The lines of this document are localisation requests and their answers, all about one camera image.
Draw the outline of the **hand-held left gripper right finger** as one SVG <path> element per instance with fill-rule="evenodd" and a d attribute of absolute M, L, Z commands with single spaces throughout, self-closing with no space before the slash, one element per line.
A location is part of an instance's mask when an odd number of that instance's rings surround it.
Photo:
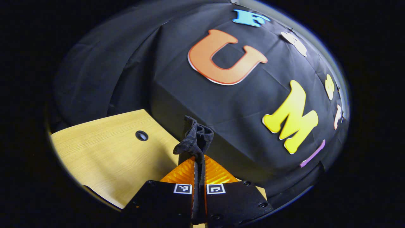
<path fill-rule="evenodd" d="M 264 190 L 235 178 L 212 158 L 204 158 L 206 227 L 242 227 L 274 211 Z"/>

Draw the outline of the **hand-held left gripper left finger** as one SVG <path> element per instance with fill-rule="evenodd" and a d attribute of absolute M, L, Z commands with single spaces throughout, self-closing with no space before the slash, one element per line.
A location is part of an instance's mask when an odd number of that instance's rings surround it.
<path fill-rule="evenodd" d="M 148 180 L 122 211 L 125 228 L 196 228 L 195 157 L 182 162 L 160 181 Z"/>

